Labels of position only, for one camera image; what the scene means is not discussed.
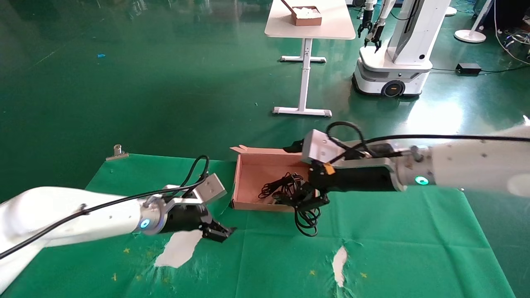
brown box on table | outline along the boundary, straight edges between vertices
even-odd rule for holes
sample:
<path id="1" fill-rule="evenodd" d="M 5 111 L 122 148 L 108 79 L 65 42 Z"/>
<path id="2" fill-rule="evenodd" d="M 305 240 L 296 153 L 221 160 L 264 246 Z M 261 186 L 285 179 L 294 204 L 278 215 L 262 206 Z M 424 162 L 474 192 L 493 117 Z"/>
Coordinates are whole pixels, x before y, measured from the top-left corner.
<path id="1" fill-rule="evenodd" d="M 293 19 L 293 23 L 295 26 L 320 26 L 322 24 L 322 17 L 321 17 L 321 14 L 320 14 L 320 11 L 318 8 L 316 8 L 316 6 L 290 6 L 285 0 L 281 0 L 285 6 L 291 11 L 291 18 Z M 309 9 L 312 9 L 312 10 L 316 10 L 316 12 L 318 12 L 319 16 L 318 17 L 313 17 L 313 18 L 310 18 L 310 19 L 301 19 L 298 17 L 298 15 L 296 14 L 295 12 L 295 8 L 309 8 Z"/>
<path id="2" fill-rule="evenodd" d="M 263 185 L 283 177 L 287 172 L 297 173 L 307 181 L 309 164 L 302 162 L 300 153 L 287 153 L 282 149 L 251 148 L 243 145 L 231 147 L 239 152 L 234 178 L 232 206 L 238 210 L 294 212 L 290 206 L 275 204 L 269 196 L 258 198 Z"/>

table foot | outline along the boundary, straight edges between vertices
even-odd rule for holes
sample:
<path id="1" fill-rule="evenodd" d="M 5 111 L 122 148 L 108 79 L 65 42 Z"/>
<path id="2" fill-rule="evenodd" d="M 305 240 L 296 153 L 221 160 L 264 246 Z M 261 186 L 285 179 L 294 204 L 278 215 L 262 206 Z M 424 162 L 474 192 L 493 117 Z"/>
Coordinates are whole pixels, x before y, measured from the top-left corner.
<path id="1" fill-rule="evenodd" d="M 281 62 L 302 62 L 303 59 L 300 56 L 281 56 Z M 311 57 L 311 62 L 326 63 L 326 57 Z"/>
<path id="2" fill-rule="evenodd" d="M 297 115 L 311 115 L 311 116 L 325 116 L 325 117 L 332 116 L 332 113 L 330 110 L 316 110 L 316 109 L 305 109 L 301 111 L 298 108 L 274 107 L 272 112 L 275 114 L 297 114 Z"/>

blue led light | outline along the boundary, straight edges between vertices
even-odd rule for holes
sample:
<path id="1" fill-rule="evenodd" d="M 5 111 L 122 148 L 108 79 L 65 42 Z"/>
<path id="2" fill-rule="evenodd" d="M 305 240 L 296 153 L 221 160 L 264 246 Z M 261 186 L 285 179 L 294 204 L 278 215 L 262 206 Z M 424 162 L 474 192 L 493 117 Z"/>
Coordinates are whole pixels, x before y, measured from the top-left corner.
<path id="1" fill-rule="evenodd" d="M 144 219 L 142 223 L 140 223 L 140 228 L 145 229 L 149 225 L 150 222 L 151 221 L 148 218 Z"/>
<path id="2" fill-rule="evenodd" d="M 427 180 L 427 178 L 425 178 L 423 176 L 416 176 L 416 178 L 414 178 L 414 180 L 419 185 L 427 185 L 427 184 L 429 184 L 429 180 Z"/>

box flap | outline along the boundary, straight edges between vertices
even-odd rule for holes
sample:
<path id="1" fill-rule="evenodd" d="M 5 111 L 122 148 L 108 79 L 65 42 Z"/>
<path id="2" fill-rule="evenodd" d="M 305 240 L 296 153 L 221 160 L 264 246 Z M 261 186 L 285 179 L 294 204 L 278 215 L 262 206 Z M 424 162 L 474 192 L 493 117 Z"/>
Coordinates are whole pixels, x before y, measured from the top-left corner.
<path id="1" fill-rule="evenodd" d="M 287 153 L 283 149 L 279 148 L 252 148 L 244 145 L 239 145 L 239 147 L 230 147 L 230 149 L 235 152 L 244 154 L 281 154 L 281 155 L 301 155 L 301 153 Z"/>

green tablecloth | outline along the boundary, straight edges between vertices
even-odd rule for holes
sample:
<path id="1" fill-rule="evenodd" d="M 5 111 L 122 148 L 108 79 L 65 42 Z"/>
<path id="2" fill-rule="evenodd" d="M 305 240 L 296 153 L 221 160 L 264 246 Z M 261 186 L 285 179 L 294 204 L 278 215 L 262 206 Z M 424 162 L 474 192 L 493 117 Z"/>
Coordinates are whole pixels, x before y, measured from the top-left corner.
<path id="1" fill-rule="evenodd" d="M 191 159 L 132 154 L 106 162 L 87 190 L 132 195 L 180 183 Z M 229 192 L 235 163 L 213 161 Z M 332 193 L 319 234 L 301 235 L 293 214 L 211 210 L 238 230 L 202 239 L 182 267 L 154 267 L 171 235 L 123 235 L 45 249 L 2 297 L 514 297 L 464 195 Z M 344 287 L 332 260 L 348 252 Z"/>

